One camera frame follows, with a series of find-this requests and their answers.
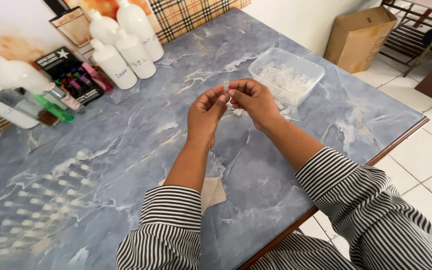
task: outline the black and white striped shirt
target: black and white striped shirt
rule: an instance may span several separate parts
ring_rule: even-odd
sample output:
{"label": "black and white striped shirt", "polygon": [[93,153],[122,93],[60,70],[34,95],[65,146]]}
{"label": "black and white striped shirt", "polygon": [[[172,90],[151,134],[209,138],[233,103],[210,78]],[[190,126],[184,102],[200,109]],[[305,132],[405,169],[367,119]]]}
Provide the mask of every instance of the black and white striped shirt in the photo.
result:
{"label": "black and white striped shirt", "polygon": [[[292,233],[251,269],[432,270],[432,224],[405,202],[384,171],[359,166],[326,147],[297,173],[351,261],[324,240]],[[201,197],[161,186],[146,193],[139,228],[119,244],[119,270],[199,269]]]}

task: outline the star logo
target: star logo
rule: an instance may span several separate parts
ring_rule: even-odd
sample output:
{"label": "star logo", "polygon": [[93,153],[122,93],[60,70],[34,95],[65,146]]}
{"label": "star logo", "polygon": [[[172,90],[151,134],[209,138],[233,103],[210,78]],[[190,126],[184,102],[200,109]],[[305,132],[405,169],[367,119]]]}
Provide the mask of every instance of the star logo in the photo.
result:
{"label": "star logo", "polygon": [[69,52],[65,52],[64,51],[64,49],[61,49],[61,51],[57,51],[57,53],[59,53],[59,58],[66,58],[66,59],[69,59],[68,58],[68,54],[69,54]]}

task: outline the table edge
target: table edge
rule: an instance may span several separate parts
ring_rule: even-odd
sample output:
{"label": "table edge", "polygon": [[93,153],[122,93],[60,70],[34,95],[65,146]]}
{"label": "table edge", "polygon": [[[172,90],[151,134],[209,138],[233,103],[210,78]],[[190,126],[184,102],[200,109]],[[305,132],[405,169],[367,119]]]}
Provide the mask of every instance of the table edge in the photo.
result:
{"label": "table edge", "polygon": [[[393,150],[396,146],[406,140],[409,136],[415,133],[417,130],[422,128],[426,123],[429,122],[428,117],[423,117],[416,124],[406,130],[401,136],[396,138],[392,143],[390,143],[385,149],[379,152],[375,157],[371,158],[365,165],[366,166],[374,166],[378,161],[380,161],[383,157],[385,157],[391,150]],[[300,218],[298,218],[294,223],[292,223],[289,227],[287,227],[282,233],[276,236],[271,242],[269,242],[266,246],[260,249],[255,255],[253,255],[249,260],[243,263],[237,270],[245,270],[248,269],[251,265],[253,265],[257,260],[259,260],[262,256],[268,253],[272,248],[274,248],[279,242],[283,241],[284,238],[289,236],[293,231],[298,229],[305,221],[311,218],[319,209],[316,206],[311,207],[306,213],[304,213]]]}

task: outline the white wall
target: white wall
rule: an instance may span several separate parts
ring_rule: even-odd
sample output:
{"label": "white wall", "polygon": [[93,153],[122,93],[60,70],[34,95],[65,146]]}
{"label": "white wall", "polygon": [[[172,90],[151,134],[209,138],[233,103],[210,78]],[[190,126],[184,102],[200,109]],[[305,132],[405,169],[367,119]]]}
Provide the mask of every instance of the white wall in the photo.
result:
{"label": "white wall", "polygon": [[244,12],[322,56],[333,21],[381,0],[252,0]]}

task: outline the person's left hand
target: person's left hand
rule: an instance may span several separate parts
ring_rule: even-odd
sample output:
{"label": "person's left hand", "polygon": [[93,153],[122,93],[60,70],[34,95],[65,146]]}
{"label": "person's left hand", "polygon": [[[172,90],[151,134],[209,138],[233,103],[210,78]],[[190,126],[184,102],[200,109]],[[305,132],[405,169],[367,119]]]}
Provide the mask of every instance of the person's left hand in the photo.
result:
{"label": "person's left hand", "polygon": [[226,103],[229,100],[221,84],[200,95],[189,108],[186,143],[202,144],[208,150],[212,148],[219,119],[228,109]]}

